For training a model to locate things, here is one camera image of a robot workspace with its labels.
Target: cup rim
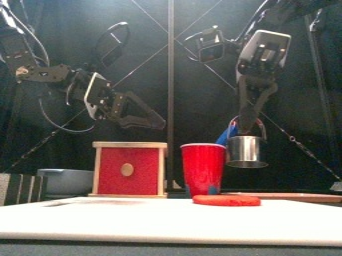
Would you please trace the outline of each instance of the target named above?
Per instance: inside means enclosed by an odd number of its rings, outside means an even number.
[[[216,143],[186,143],[186,144],[182,144],[180,146],[180,148],[184,148],[184,147],[188,147],[188,146],[214,146],[214,147],[217,146],[217,147],[225,149],[225,147],[222,145],[216,144]]]

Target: white table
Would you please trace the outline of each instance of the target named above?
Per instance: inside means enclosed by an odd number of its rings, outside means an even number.
[[[342,208],[285,200],[218,207],[78,197],[5,206],[0,216],[0,239],[10,241],[342,248]]]

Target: red cup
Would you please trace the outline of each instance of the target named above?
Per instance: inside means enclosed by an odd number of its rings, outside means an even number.
[[[180,146],[186,194],[214,195],[225,160],[225,147],[212,143],[189,143]]]

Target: gray container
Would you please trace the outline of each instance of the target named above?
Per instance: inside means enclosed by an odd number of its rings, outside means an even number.
[[[228,131],[237,116],[231,120]],[[268,164],[265,162],[265,129],[263,123],[256,119],[256,124],[261,131],[261,137],[257,136],[233,136],[226,137],[226,154],[225,164],[236,168],[263,168]]]
[[[92,191],[93,172],[73,169],[38,169],[47,178],[46,196],[81,196]]]

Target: wooden box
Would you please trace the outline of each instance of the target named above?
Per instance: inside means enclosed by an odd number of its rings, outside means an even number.
[[[166,144],[93,142],[92,195],[164,196]]]

